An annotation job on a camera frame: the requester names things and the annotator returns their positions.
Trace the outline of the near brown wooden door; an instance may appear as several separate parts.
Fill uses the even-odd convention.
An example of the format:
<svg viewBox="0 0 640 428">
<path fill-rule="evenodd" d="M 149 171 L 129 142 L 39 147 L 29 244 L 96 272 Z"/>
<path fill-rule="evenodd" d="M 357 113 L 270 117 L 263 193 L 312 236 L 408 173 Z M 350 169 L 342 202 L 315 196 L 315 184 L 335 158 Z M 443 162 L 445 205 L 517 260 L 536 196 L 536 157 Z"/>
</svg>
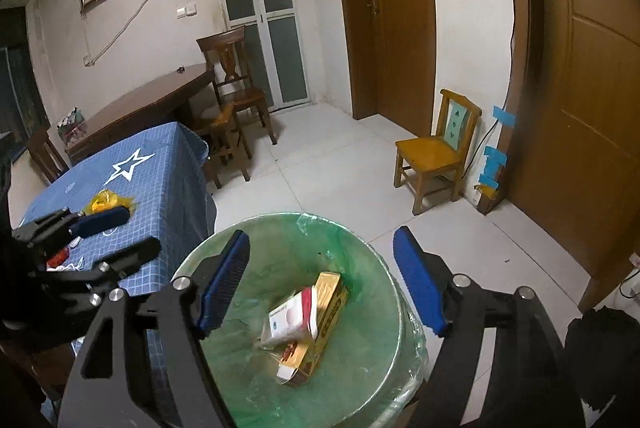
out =
<svg viewBox="0 0 640 428">
<path fill-rule="evenodd" d="M 515 0 L 498 200 L 544 229 L 608 297 L 639 250 L 639 0 Z"/>
</svg>

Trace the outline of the dark wooden dining table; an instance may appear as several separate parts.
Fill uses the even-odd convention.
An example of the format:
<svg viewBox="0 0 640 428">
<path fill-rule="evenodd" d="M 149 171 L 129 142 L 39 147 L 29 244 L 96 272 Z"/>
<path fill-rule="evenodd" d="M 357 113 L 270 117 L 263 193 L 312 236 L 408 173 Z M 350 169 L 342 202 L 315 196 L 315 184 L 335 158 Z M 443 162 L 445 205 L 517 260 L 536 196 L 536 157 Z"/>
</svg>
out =
<svg viewBox="0 0 640 428">
<path fill-rule="evenodd" d="M 155 78 L 127 92 L 86 121 L 85 133 L 65 148 L 73 165 L 135 133 L 178 122 L 191 126 L 195 119 L 190 99 L 210 84 L 206 64 L 187 66 Z"/>
</svg>

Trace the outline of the dark wooden dining chair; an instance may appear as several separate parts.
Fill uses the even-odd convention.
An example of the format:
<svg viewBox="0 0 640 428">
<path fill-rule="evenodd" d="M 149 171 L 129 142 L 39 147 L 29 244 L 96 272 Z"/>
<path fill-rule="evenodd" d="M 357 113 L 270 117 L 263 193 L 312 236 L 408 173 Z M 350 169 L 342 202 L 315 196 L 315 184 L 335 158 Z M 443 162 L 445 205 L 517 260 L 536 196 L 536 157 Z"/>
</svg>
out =
<svg viewBox="0 0 640 428">
<path fill-rule="evenodd" d="M 266 93 L 254 83 L 245 47 L 244 25 L 229 31 L 198 38 L 206 62 L 212 73 L 212 84 L 221 110 L 232 107 L 235 113 L 255 109 L 260 124 L 267 130 L 272 144 L 277 144 L 267 106 Z"/>
</svg>

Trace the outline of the small yellow wooden chair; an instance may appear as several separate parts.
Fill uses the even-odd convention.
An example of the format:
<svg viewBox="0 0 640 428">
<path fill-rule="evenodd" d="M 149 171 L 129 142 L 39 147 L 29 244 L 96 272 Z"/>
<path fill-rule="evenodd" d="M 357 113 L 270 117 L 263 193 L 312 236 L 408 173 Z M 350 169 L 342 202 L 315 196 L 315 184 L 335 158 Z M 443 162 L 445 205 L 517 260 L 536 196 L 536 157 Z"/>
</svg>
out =
<svg viewBox="0 0 640 428">
<path fill-rule="evenodd" d="M 449 89 L 442 102 L 434 135 L 399 140 L 396 145 L 393 185 L 405 182 L 414 193 L 412 213 L 424 212 L 428 195 L 450 190 L 450 200 L 463 193 L 463 174 L 482 110 L 469 98 Z"/>
</svg>

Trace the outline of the brown wooden door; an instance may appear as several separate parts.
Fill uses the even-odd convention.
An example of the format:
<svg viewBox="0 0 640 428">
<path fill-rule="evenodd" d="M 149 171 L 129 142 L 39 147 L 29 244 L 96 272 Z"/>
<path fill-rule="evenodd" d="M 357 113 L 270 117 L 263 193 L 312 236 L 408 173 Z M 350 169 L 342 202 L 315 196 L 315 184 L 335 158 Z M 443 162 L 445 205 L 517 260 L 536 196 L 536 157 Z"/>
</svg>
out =
<svg viewBox="0 0 640 428">
<path fill-rule="evenodd" d="M 515 0 L 498 200 L 544 229 L 608 297 L 639 250 L 639 0 Z"/>
<path fill-rule="evenodd" d="M 431 131 L 435 0 L 342 0 L 352 115 L 382 115 L 416 136 Z"/>
</svg>

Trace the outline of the white red cigarette pack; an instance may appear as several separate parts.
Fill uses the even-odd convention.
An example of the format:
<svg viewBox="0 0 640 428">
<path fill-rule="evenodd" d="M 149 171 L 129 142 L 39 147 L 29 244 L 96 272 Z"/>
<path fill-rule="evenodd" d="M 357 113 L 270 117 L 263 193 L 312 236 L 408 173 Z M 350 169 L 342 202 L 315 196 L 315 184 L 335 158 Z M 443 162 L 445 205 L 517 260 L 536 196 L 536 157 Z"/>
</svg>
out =
<svg viewBox="0 0 640 428">
<path fill-rule="evenodd" d="M 268 313 L 259 342 L 264 348 L 273 348 L 290 341 L 315 340 L 317 336 L 317 289 L 308 286 Z"/>
</svg>

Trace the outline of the green lined trash bin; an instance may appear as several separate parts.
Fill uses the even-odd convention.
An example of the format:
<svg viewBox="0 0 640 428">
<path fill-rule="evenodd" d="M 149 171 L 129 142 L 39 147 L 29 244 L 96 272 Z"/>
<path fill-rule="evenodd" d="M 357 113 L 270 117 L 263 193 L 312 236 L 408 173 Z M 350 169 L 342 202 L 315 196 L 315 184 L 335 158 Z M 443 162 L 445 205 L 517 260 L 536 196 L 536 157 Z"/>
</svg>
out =
<svg viewBox="0 0 640 428">
<path fill-rule="evenodd" d="M 304 213 L 236 226 L 250 260 L 202 349 L 240 427 L 390 427 L 419 389 L 426 342 L 384 259 Z"/>
</svg>

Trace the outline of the blue star tablecloth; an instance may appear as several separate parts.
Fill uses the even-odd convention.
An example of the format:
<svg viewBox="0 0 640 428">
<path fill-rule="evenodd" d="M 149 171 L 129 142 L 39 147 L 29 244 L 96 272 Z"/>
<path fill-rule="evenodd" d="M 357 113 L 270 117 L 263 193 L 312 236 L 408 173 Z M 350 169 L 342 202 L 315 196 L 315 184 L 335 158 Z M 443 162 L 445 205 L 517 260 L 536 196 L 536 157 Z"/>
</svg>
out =
<svg viewBox="0 0 640 428">
<path fill-rule="evenodd" d="M 201 171 L 206 150 L 203 140 L 177 123 L 145 129 L 70 169 L 34 200 L 23 221 L 65 206 L 80 211 L 102 190 L 131 199 L 134 210 L 126 225 L 81 241 L 63 267 L 88 270 L 119 249 L 156 237 L 160 255 L 124 279 L 122 287 L 131 296 L 157 292 L 213 231 L 215 206 Z"/>
</svg>

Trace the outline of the yellow plastic wrapper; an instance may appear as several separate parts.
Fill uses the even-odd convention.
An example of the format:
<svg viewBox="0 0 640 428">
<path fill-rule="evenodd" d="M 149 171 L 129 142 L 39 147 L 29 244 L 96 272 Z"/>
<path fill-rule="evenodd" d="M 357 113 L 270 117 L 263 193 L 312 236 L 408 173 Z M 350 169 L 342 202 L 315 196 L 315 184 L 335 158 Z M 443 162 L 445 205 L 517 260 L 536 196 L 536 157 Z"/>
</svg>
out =
<svg viewBox="0 0 640 428">
<path fill-rule="evenodd" d="M 86 215 L 94 215 L 101 211 L 110 211 L 119 206 L 127 208 L 130 214 L 133 214 L 137 207 L 133 197 L 122 196 L 109 189 L 103 189 L 93 196 L 82 211 Z"/>
</svg>

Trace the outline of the left dark wooden chair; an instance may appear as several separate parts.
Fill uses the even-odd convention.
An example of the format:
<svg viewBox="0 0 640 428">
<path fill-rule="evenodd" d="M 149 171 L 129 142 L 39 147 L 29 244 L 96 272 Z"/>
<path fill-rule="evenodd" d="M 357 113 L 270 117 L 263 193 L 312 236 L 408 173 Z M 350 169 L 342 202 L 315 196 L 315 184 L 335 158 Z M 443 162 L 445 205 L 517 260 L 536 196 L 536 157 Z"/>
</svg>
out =
<svg viewBox="0 0 640 428">
<path fill-rule="evenodd" d="M 44 178 L 50 183 L 60 178 L 68 170 L 62 155 L 55 149 L 46 127 L 38 128 L 29 137 L 26 148 Z"/>
</svg>

